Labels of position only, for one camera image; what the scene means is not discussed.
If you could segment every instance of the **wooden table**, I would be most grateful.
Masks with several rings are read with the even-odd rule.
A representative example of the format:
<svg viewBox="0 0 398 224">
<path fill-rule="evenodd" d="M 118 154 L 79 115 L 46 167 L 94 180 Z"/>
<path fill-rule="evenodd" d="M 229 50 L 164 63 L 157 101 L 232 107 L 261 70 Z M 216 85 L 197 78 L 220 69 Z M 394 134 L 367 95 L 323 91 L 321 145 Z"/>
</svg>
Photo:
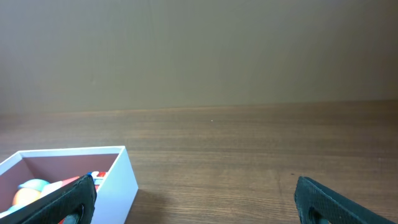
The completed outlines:
<svg viewBox="0 0 398 224">
<path fill-rule="evenodd" d="M 140 187 L 126 223 L 299 223 L 300 175 L 398 222 L 398 101 L 0 117 L 0 160 L 113 145 Z"/>
</svg>

